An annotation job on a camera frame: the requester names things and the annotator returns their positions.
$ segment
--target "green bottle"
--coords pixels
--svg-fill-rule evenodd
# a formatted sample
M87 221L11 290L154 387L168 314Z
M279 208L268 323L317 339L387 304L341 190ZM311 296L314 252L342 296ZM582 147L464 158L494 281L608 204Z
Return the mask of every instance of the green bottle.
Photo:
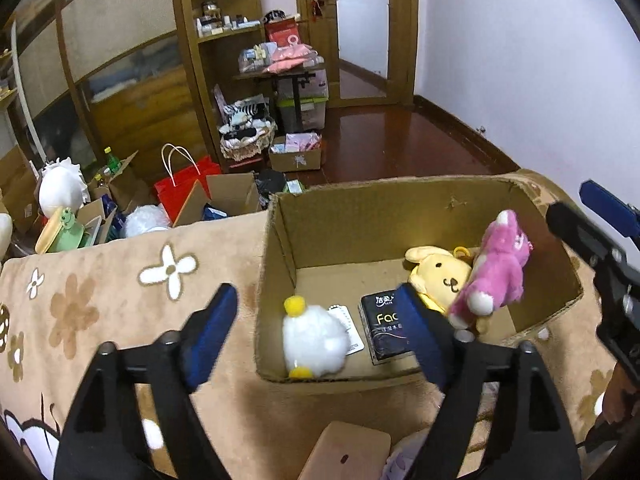
M110 146L107 146L104 149L104 153L107 154L107 166L111 170L111 174L115 175L116 173L118 173L118 170L122 166L122 163L118 160L117 156L115 156L115 155L113 155L113 153L111 153L111 147Z

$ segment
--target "small cardboard box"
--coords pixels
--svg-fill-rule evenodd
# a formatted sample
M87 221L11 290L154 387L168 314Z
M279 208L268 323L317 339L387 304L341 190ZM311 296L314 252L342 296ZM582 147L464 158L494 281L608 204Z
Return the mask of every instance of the small cardboard box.
M187 200L178 213L174 227L202 220L202 209L209 204L228 216L261 211L258 189L251 173L207 175L211 199L199 180L193 184Z
M276 195L258 293L258 374L304 393L367 390L421 378L413 355L373 365L364 349L349 355L337 374L289 380L282 349L284 300L299 294L325 308L345 305L365 341L360 298L408 280L407 249L478 247L503 209L516 211L534 251L524 269L522 302L501 309L507 319L492 322L487 339L496 342L524 337L582 295L562 243L518 182L508 176L399 178Z
M276 137L273 144L284 144L286 137ZM287 173L287 171L308 171L319 170L321 166L322 149L318 147L309 152L298 153L273 153L269 151L271 167L276 171Z
M36 177L22 154L15 146L0 159L0 189L2 202L11 215L14 227L22 234L29 231L38 217L38 201L34 195Z
M134 152L129 155L122 161L122 166L118 172L105 179L107 186L98 186L95 180L92 180L88 184L91 198L96 200L108 192L108 195L118 205L118 209L123 212L133 211L139 205L158 203L151 195L149 186L136 176L131 167L131 161L137 154L138 152Z
M116 216L115 210L111 211L110 215L105 215L104 204L102 203L102 199L99 198L81 207L76 215L76 220L82 225L87 225L94 218L100 217L100 230L98 231L98 237L95 241L95 245L100 245L107 241L114 216Z

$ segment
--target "hand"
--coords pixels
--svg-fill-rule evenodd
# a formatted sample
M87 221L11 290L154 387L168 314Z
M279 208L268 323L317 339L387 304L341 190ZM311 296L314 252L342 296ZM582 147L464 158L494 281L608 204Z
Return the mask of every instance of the hand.
M613 376L607 386L602 401L602 414L609 424L622 422L628 416L635 415L640 404L629 405L628 399L639 389L631 382L620 364L616 364Z

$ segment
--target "white plush toy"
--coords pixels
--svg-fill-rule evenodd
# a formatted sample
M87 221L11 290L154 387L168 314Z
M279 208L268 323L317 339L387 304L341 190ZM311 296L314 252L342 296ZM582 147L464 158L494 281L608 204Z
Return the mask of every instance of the white plush toy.
M51 162L42 170L42 182L38 201L44 216L51 218L59 207L68 207L75 214L84 202L89 202L80 165L70 158Z
M344 325L321 306L307 306L301 296L287 298L284 308L282 339L289 377L313 379L340 371L350 343Z

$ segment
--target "pink plush toy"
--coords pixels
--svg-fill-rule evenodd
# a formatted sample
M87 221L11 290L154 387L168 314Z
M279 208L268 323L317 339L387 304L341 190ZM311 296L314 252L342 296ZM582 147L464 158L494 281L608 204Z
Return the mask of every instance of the pink plush toy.
M449 309L449 322L464 330L477 317L519 301L524 291L522 268L532 249L516 213L502 211L484 232L471 275Z

